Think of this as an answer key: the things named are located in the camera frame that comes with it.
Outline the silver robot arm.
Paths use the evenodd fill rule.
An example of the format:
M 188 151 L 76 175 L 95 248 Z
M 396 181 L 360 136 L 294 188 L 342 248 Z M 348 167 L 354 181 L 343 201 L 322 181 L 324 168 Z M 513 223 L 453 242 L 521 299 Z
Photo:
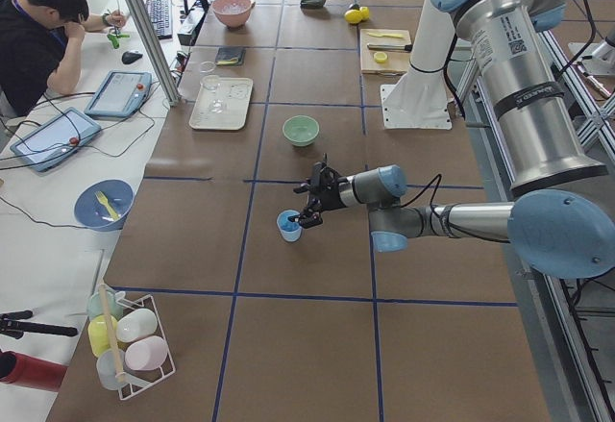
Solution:
M 381 252 L 403 250 L 413 237 L 475 237 L 508 242 L 531 267 L 560 279 L 611 270 L 614 180 L 584 153 L 539 50 L 538 33 L 564 9 L 564 0 L 430 0 L 424 17 L 437 21 L 436 47 L 413 48 L 413 71 L 439 71 L 456 38 L 470 42 L 514 168 L 511 202 L 414 208 L 403 201 L 396 165 L 343 177 L 318 162 L 301 185 L 308 199 L 294 221 L 310 228 L 325 211 L 363 205 Z

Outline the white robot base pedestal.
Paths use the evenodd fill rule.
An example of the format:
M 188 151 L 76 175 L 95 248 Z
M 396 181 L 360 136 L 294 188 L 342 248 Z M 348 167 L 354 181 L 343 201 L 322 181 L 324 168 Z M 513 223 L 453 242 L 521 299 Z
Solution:
M 386 129 L 452 128 L 444 66 L 454 36 L 450 16 L 425 0 L 406 74 L 394 86 L 381 86 Z

